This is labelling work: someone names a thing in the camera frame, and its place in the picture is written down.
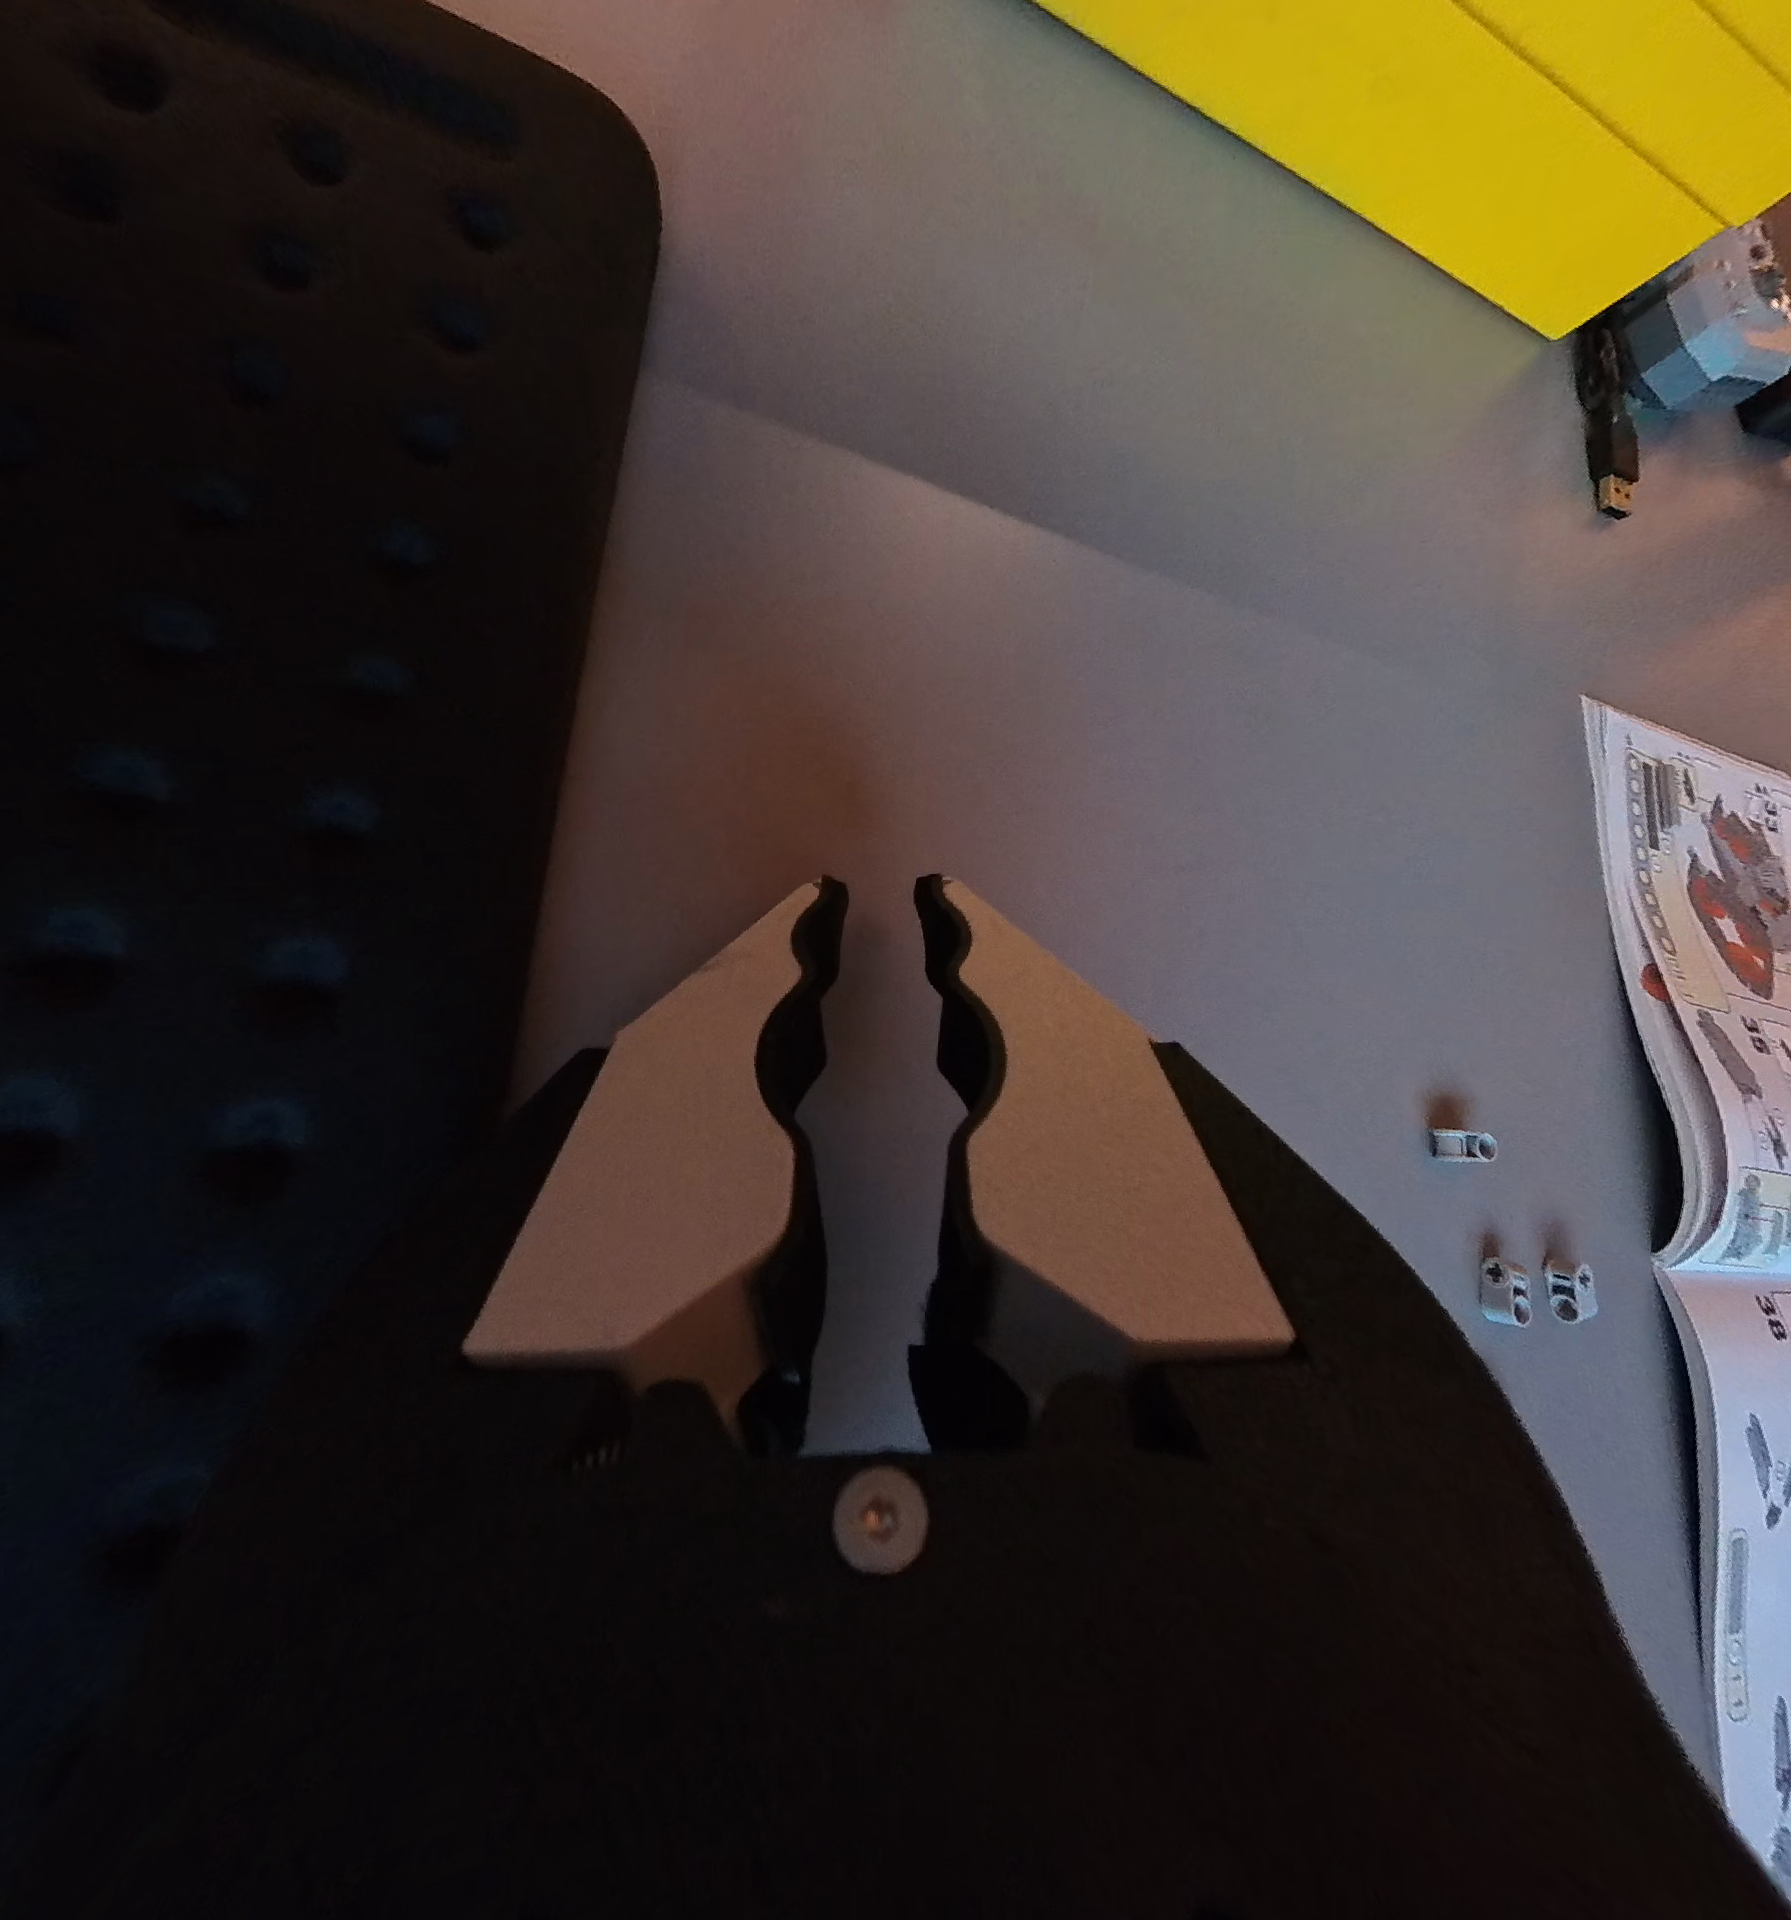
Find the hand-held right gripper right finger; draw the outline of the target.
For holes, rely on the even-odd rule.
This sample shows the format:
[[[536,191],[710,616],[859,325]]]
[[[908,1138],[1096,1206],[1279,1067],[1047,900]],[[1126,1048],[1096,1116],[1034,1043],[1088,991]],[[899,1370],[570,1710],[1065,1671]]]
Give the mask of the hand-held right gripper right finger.
[[[967,882],[915,905],[963,1105],[912,1349],[930,1447],[1018,1447],[1071,1380],[1293,1356],[1148,1029]]]

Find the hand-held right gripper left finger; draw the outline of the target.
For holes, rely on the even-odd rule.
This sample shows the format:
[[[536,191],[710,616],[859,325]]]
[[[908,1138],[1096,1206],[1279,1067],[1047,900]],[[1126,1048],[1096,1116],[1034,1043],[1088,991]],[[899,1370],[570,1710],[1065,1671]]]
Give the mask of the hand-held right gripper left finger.
[[[833,876],[799,885],[619,1029],[466,1362],[690,1382],[749,1451],[803,1447],[828,1251],[797,1110],[846,908]]]

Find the yellow plastic bin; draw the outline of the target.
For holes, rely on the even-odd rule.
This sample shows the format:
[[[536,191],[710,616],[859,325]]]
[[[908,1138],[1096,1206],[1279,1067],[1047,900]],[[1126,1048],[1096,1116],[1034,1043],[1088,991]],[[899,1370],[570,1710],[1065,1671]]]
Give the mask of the yellow plastic bin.
[[[1791,3],[1044,3],[1548,341],[1791,195]]]

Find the grey battery hub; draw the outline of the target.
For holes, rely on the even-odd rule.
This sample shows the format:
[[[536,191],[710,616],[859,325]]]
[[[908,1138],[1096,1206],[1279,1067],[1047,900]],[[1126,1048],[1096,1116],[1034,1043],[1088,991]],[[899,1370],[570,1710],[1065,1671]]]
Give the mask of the grey battery hub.
[[[1765,220],[1724,230],[1614,307],[1629,398],[1733,407],[1791,371],[1791,292]]]

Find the open instruction booklet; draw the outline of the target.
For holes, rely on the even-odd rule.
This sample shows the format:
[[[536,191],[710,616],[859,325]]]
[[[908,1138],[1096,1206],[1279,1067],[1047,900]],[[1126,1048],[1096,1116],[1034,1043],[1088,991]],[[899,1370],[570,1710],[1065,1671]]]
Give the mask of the open instruction booklet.
[[[1791,778],[1582,701],[1611,937],[1675,1133],[1722,1798],[1791,1901]]]

